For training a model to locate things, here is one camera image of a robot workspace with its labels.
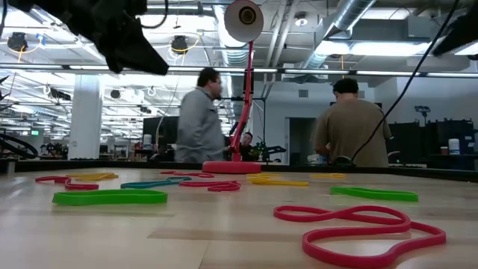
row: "lamp base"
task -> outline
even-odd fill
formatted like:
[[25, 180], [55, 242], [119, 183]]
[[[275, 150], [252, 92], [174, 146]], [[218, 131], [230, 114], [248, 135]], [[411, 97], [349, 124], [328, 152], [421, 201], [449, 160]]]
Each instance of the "lamp base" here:
[[202, 172], [225, 174], [260, 173], [261, 164], [248, 161], [206, 161], [202, 164]]

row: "tan shirt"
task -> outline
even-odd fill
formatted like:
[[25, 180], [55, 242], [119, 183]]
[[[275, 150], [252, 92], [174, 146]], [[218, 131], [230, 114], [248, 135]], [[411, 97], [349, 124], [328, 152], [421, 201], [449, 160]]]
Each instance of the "tan shirt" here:
[[[379, 106], [368, 101], [351, 99], [336, 103], [317, 119], [313, 134], [315, 147], [325, 147], [330, 143], [331, 160], [339, 156], [352, 158], [382, 118]], [[354, 163], [358, 167], [387, 167], [385, 139], [390, 137], [390, 128], [385, 121]]]

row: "man with glasses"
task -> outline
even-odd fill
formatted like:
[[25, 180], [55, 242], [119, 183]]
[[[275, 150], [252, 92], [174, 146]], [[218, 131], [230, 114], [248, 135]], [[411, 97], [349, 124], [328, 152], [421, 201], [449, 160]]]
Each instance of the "man with glasses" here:
[[222, 161], [224, 138], [214, 100], [221, 99], [221, 77], [206, 67], [199, 74], [197, 86], [181, 101], [176, 142], [177, 162], [201, 164]]

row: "green rubber band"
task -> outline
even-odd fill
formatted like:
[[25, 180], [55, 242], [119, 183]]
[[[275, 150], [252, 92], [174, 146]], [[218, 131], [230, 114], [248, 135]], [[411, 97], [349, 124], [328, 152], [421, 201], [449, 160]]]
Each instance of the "green rubber band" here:
[[418, 195], [411, 191], [389, 191], [367, 188], [331, 187], [330, 194], [346, 194], [354, 197], [378, 200], [396, 200], [408, 202], [418, 201]]
[[52, 202], [58, 205], [155, 204], [167, 202], [167, 193], [153, 190], [59, 192]]

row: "wooden table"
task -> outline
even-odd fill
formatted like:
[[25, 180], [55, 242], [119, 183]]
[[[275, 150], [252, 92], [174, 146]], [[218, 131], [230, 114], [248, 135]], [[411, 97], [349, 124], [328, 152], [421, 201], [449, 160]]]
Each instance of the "wooden table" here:
[[[285, 179], [309, 181], [309, 187], [251, 185], [245, 176], [235, 193], [166, 186], [163, 205], [52, 204], [60, 185], [38, 184], [37, 176], [114, 172], [118, 179], [100, 182], [101, 189], [123, 182], [165, 179], [159, 170], [87, 169], [16, 173], [0, 178], [0, 261], [3, 268], [35, 269], [256, 269], [337, 268], [308, 257], [302, 234], [331, 226], [362, 226], [346, 220], [290, 223], [273, 217], [278, 205], [309, 205], [330, 210], [353, 205], [384, 205], [413, 220], [442, 228], [446, 246], [407, 253], [391, 268], [478, 268], [478, 185], [404, 176], [349, 174], [346, 179], [310, 179], [286, 173]], [[420, 202], [387, 202], [330, 196], [333, 185], [416, 191]], [[405, 235], [342, 238], [318, 244], [353, 255], [383, 253]]]

